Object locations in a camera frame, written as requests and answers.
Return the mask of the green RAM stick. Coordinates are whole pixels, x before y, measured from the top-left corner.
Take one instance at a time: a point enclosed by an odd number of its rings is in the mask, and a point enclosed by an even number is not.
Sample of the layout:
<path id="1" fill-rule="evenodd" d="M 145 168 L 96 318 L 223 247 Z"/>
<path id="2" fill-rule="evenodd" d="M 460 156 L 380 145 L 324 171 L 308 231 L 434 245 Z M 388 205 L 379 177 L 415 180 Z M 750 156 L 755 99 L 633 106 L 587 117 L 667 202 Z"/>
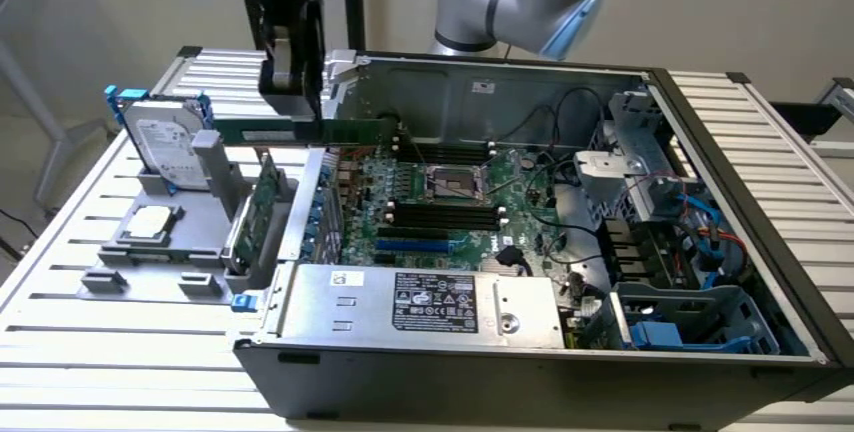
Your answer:
<path id="1" fill-rule="evenodd" d="M 359 146 L 388 141 L 396 125 L 391 119 L 215 119 L 214 128 L 227 146 Z"/>

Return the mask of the blue expansion slot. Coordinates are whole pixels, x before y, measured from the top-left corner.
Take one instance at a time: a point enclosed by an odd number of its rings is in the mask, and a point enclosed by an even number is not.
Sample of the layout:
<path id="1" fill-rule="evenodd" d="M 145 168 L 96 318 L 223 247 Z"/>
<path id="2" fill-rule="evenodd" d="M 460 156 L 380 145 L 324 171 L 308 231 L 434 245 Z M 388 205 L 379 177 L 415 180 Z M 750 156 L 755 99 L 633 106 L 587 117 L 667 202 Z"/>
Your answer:
<path id="1" fill-rule="evenodd" d="M 450 253 L 452 245 L 447 240 L 392 240 L 379 239 L 375 248 L 380 251 Z"/>

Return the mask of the silver hard disk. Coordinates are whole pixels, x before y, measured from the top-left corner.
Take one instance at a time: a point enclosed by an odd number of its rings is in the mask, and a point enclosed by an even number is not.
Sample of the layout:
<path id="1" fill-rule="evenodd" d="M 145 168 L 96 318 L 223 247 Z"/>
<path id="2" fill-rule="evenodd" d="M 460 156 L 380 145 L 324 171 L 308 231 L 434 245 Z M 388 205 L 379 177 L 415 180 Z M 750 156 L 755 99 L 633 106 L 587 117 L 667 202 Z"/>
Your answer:
<path id="1" fill-rule="evenodd" d="M 206 169 L 192 142 L 204 129 L 202 104 L 196 99 L 144 100 L 124 112 L 135 144 L 148 170 L 178 189 L 208 189 Z"/>

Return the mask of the green graphics card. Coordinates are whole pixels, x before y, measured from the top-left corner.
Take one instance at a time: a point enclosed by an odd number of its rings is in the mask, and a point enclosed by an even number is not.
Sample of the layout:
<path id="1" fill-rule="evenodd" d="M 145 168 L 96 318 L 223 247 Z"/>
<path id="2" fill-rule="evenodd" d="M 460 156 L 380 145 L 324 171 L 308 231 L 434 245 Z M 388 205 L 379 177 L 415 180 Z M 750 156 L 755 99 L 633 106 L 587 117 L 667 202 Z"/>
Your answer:
<path id="1" fill-rule="evenodd" d="M 230 271 L 239 276 L 247 275 L 259 261 L 279 198 L 280 173 L 268 153 L 262 154 L 260 165 L 260 174 L 232 223 L 222 254 Z"/>

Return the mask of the grey parts rack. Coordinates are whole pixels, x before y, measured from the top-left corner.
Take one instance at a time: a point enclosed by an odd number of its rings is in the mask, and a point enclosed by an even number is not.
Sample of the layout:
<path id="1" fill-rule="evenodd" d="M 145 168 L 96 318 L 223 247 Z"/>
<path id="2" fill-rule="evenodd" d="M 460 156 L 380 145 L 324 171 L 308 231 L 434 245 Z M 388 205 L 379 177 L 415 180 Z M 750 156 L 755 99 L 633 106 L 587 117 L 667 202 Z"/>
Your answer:
<path id="1" fill-rule="evenodd" d="M 258 180 L 243 176 L 227 158 L 222 137 L 202 131 L 192 142 L 206 169 L 206 191 L 168 191 L 166 180 L 139 174 L 143 186 L 99 260 L 80 278 L 79 298 L 101 301 L 227 305 L 235 294 L 270 285 L 278 248 L 299 182 L 278 169 L 279 198 L 259 261 L 247 275 L 235 275 L 222 258 L 226 240 Z M 153 239 L 127 236 L 133 212 L 145 205 L 174 209 L 166 230 Z"/>

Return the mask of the CPU socket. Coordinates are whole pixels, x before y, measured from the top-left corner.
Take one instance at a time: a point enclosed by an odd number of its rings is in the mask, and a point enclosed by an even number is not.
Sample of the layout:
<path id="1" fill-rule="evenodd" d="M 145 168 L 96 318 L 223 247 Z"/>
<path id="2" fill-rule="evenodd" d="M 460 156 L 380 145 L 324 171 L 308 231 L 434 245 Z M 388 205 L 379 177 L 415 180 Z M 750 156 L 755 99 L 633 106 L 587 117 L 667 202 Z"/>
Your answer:
<path id="1" fill-rule="evenodd" d="M 427 165 L 414 190 L 424 201 L 486 203 L 486 173 L 478 166 Z"/>

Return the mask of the silver CPU chip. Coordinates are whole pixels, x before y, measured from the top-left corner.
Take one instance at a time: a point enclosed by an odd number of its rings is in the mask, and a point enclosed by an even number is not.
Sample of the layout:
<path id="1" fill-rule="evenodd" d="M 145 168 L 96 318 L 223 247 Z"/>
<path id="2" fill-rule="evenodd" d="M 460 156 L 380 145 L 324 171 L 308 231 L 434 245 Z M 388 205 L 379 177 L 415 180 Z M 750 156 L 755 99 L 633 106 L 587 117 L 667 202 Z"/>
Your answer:
<path id="1" fill-rule="evenodd" d="M 160 205 L 141 206 L 125 226 L 125 233 L 133 239 L 153 239 L 164 230 L 174 216 L 174 209 Z"/>

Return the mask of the green motherboard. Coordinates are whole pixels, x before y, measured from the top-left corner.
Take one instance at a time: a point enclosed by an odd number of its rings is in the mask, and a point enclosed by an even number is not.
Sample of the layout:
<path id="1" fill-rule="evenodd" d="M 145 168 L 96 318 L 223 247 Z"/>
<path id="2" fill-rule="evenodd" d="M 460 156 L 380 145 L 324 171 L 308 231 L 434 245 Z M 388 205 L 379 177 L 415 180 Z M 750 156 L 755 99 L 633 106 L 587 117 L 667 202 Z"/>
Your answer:
<path id="1" fill-rule="evenodd" d="M 408 254 L 416 257 L 406 268 L 492 271 L 531 275 L 531 265 L 502 266 L 495 256 L 506 248 L 520 250 L 524 259 L 535 261 L 543 251 L 554 254 L 566 247 L 568 232 L 559 227 L 558 189 L 579 183 L 574 165 L 562 162 L 550 150 L 502 147 L 483 143 L 490 160 L 479 165 L 486 173 L 486 203 L 424 201 L 414 187 L 427 163 L 396 160 L 396 140 L 388 147 L 363 147 L 347 151 L 338 165 L 338 192 L 343 208 L 343 246 L 340 261 L 346 265 L 375 265 L 376 253 Z M 394 214 L 387 203 L 456 203 L 496 208 L 498 231 L 436 230 L 390 227 Z M 375 248 L 379 239 L 447 240 L 450 253 L 394 252 Z"/>

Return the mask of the silver power supply unit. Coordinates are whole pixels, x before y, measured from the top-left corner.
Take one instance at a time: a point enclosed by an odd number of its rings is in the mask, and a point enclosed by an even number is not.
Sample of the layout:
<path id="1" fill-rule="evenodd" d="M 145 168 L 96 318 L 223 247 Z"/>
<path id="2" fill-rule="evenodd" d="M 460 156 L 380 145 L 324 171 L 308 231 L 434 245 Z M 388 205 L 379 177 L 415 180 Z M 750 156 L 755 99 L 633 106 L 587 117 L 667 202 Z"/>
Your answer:
<path id="1" fill-rule="evenodd" d="M 560 349 L 552 285 L 491 272 L 290 264 L 262 326 L 276 345 Z"/>

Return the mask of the silver disk bay cage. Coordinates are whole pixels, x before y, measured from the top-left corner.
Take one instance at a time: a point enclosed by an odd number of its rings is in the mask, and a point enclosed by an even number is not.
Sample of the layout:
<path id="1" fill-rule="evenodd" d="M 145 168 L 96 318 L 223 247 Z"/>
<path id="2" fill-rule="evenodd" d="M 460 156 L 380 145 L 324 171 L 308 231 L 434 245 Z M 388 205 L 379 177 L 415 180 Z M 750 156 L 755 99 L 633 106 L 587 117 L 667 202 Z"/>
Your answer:
<path id="1" fill-rule="evenodd" d="M 629 222 L 685 218 L 698 182 L 677 170 L 665 151 L 670 128 L 653 94 L 615 94 L 609 111 L 590 148 L 574 155 L 594 223 L 607 217 Z"/>

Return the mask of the black open PC case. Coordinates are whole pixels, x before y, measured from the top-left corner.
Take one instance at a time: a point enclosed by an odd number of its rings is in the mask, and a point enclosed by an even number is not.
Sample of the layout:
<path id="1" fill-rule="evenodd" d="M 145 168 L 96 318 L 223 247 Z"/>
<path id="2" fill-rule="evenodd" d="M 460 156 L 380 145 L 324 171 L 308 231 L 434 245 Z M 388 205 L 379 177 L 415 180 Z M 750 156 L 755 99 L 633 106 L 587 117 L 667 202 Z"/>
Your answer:
<path id="1" fill-rule="evenodd" d="M 741 74 L 340 51 L 324 70 L 327 119 L 391 119 L 378 145 L 315 149 L 296 192 L 288 249 L 232 345 L 272 411 L 291 419 L 718 430 L 762 407 L 811 402 L 854 385 L 854 329 L 815 282 L 854 272 L 854 192 Z M 262 336 L 290 264 L 346 265 L 338 165 L 347 151 L 407 143 L 542 147 L 571 162 L 609 101 L 653 94 L 665 151 L 698 182 L 679 220 L 595 224 L 580 180 L 558 189 L 560 253 L 535 261 L 552 285 L 560 349 L 410 350 L 276 345 Z M 754 299 L 777 355 L 611 348 L 595 314 L 621 283 L 737 286 Z"/>

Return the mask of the grey and blue disk caddy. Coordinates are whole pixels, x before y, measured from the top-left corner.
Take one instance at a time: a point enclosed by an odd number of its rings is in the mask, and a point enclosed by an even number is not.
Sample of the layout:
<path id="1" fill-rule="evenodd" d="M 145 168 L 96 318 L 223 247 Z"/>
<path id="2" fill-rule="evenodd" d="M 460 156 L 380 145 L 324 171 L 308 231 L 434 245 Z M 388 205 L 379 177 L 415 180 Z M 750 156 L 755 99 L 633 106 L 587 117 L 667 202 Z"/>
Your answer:
<path id="1" fill-rule="evenodd" d="M 683 290 L 621 283 L 595 319 L 609 346 L 622 350 L 781 353 L 755 301 L 737 286 Z"/>

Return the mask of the black upright post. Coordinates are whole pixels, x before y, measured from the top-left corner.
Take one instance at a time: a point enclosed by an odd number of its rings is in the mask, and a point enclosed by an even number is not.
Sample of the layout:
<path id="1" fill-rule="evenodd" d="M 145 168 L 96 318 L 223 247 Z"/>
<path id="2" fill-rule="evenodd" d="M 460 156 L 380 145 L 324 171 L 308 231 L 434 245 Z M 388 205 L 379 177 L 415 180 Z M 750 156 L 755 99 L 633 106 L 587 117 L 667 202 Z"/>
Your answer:
<path id="1" fill-rule="evenodd" d="M 364 0 L 344 0 L 344 11 L 348 47 L 354 50 L 364 50 L 367 45 Z"/>

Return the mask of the hard drive with blue bracket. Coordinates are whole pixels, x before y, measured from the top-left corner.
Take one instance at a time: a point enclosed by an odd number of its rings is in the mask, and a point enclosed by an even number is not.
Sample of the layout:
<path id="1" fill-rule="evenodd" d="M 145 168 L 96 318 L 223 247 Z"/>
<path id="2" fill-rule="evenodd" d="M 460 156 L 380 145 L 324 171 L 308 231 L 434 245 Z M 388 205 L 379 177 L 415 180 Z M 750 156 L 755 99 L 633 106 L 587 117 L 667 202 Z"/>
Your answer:
<path id="1" fill-rule="evenodd" d="M 137 151 L 140 159 L 141 159 L 141 151 L 139 149 L 139 146 L 135 144 L 135 140 L 133 140 L 133 137 L 131 135 L 129 126 L 125 124 L 125 119 L 124 119 L 125 109 L 135 102 L 144 101 L 144 100 L 186 100 L 186 99 L 196 99 L 202 104 L 202 109 L 203 109 L 203 114 L 204 114 L 204 129 L 203 130 L 214 128 L 211 101 L 210 101 L 210 97 L 204 93 L 196 94 L 196 95 L 191 95 L 191 96 L 163 95 L 163 94 L 153 94 L 147 89 L 131 89 L 131 88 L 127 88 L 127 89 L 119 90 L 119 88 L 115 85 L 109 85 L 104 90 L 104 95 L 105 95 L 105 100 L 107 100 L 107 103 L 108 103 L 109 108 L 112 110 L 116 122 L 124 128 L 124 130 L 125 130 L 125 132 L 128 134 L 128 137 L 129 137 L 129 139 L 131 139 L 131 141 L 133 143 L 133 146 L 135 146 L 135 149 Z M 144 161 L 143 161 L 143 168 L 144 168 L 144 171 L 147 173 L 155 174 L 145 167 Z"/>

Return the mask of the aluminium frame with black panel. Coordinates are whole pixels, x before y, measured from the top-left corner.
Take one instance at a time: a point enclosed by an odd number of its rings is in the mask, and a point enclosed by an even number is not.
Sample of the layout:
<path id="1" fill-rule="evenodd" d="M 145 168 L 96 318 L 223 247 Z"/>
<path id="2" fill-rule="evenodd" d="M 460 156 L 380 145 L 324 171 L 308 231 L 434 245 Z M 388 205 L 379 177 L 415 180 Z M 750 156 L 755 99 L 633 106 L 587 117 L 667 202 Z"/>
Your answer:
<path id="1" fill-rule="evenodd" d="M 841 119 L 854 125 L 854 79 L 834 77 L 813 102 L 773 101 L 771 107 L 801 138 L 811 142 Z"/>

